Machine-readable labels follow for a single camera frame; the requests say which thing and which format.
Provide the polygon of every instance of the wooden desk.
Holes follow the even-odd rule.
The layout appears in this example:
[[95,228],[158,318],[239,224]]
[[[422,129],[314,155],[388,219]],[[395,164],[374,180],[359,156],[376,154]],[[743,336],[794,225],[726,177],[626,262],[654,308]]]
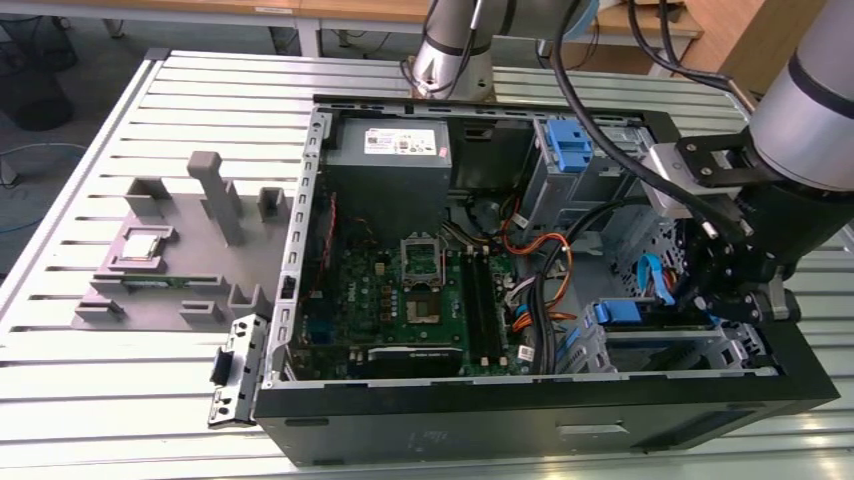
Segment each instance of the wooden desk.
[[[347,18],[375,22],[424,23],[431,0],[303,0],[296,15],[300,17]],[[606,35],[631,35],[626,5],[599,12],[599,28]],[[654,8],[638,8],[638,23],[645,34],[661,33]],[[697,38],[703,29],[690,14],[683,13],[679,22],[670,25],[674,37]]]
[[[296,15],[298,24],[306,25],[306,30],[300,30],[300,43],[303,38],[311,38],[320,29],[347,29],[344,22],[352,24],[355,30],[418,33],[423,24],[431,0],[303,0]],[[638,23],[641,30],[647,37],[653,47],[661,49],[661,28],[657,17],[657,8],[638,8]],[[598,14],[599,21],[599,44],[634,47],[637,42],[631,35],[629,26],[629,12],[626,5],[602,10]],[[589,43],[594,28],[587,30],[587,34],[573,40],[573,43]],[[691,40],[699,38],[703,29],[686,11],[677,23],[670,24],[674,50],[677,56],[682,58],[689,48]],[[650,75],[670,76],[658,65],[653,65]]]
[[298,9],[300,0],[23,0],[3,3],[35,3],[77,7],[134,8],[140,10],[167,10],[200,13],[264,14],[268,9]]
[[[154,20],[292,27],[299,31],[303,55],[322,56],[323,29],[419,33],[431,0],[0,0],[0,12],[102,19]],[[626,6],[599,12],[599,43],[635,45]],[[639,10],[639,23],[653,46],[661,48],[654,8]],[[671,25],[674,48],[681,56],[702,28],[685,13]],[[590,33],[574,39],[587,43]],[[665,72],[653,68],[650,74]]]

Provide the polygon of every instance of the metal bracket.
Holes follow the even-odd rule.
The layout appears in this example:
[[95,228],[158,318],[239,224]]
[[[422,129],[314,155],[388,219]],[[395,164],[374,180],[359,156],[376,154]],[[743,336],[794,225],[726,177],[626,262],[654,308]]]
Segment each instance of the metal bracket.
[[685,137],[677,141],[677,151],[685,159],[697,184],[706,188],[741,187],[775,182],[778,177],[750,165],[734,165],[717,157],[722,152],[741,152],[750,142],[750,135],[707,135]]
[[248,427],[252,403],[260,380],[264,339],[270,320],[258,314],[239,318],[231,324],[228,341],[216,351],[211,382],[216,384],[208,428]]

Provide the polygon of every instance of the aluminum extrusion table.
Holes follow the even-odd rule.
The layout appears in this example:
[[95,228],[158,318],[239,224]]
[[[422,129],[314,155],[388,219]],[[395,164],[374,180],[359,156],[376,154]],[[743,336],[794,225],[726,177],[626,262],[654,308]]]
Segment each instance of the aluminum extrusion table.
[[[675,79],[574,75],[590,106],[670,112],[682,133],[743,126],[730,99]],[[498,68],[500,102],[561,104],[546,71]],[[223,334],[83,332],[73,307],[128,207],[132,177],[194,192],[186,159],[216,150],[238,189],[294,190],[315,93],[404,97],[396,63],[172,52],[131,80],[0,289],[0,477],[164,478],[314,473],[259,428],[207,430]],[[326,469],[328,477],[811,478],[854,476],[854,257],[834,239],[789,282],[842,398],[687,452]]]

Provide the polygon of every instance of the green circuit board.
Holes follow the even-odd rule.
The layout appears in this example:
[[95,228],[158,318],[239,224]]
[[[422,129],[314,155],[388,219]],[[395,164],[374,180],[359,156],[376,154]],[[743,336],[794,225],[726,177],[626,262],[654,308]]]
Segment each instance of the green circuit board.
[[[459,251],[442,251],[438,266],[442,285],[434,288],[419,286],[419,291],[419,287],[403,286],[399,249],[344,253],[336,275],[336,311],[328,312],[331,318],[312,318],[318,315],[312,313],[307,319],[308,342],[312,344],[307,355],[311,356],[314,377],[347,378],[350,372],[343,364],[347,356],[360,348],[367,350],[382,346],[458,348],[463,351],[463,376],[519,373],[510,354],[515,347],[507,344],[500,318],[503,283],[512,275],[512,259],[494,255],[488,261],[498,305],[492,321],[500,332],[504,357],[500,362],[484,365],[480,358],[470,357],[460,268],[463,255]],[[407,248],[407,272],[436,273],[432,248]]]

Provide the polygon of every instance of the blue plastic clip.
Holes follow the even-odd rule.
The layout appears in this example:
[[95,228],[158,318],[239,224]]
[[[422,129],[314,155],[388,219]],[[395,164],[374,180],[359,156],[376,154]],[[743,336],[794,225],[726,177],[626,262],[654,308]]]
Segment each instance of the blue plastic clip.
[[650,271],[653,272],[655,296],[665,301],[666,305],[675,305],[677,301],[673,299],[673,296],[667,291],[667,284],[665,283],[662,261],[651,253],[645,253],[643,255],[641,255],[641,259],[638,260],[638,289],[642,292],[646,290],[646,282],[650,278]]
[[593,307],[599,323],[641,323],[641,311],[634,300],[602,300]]
[[549,144],[558,156],[558,168],[563,173],[579,173],[593,159],[593,142],[575,120],[549,120]]

